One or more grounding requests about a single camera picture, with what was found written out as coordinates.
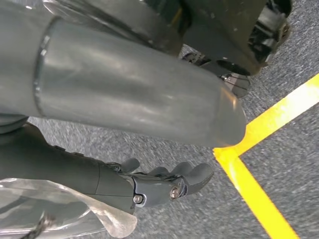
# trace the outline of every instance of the screw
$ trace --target screw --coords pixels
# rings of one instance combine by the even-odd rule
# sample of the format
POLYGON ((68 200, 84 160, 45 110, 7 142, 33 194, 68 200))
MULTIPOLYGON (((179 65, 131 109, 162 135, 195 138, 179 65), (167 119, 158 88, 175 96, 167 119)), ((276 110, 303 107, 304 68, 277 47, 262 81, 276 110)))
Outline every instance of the screw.
POLYGON ((175 200, 179 196, 179 188, 174 186, 171 189, 169 196, 172 200, 175 200))
POLYGON ((136 203, 136 204, 140 204, 143 201, 143 196, 142 195, 135 195, 133 198, 133 202, 136 203))

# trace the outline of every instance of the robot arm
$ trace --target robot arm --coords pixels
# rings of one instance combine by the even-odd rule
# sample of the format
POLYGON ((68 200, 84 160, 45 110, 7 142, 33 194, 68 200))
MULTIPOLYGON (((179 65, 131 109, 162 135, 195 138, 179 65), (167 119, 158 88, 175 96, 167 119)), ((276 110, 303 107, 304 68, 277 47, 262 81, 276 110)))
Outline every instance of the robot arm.
POLYGON ((0 132, 33 116, 208 147, 245 134, 240 103, 196 66, 5 1, 0 30, 0 132))

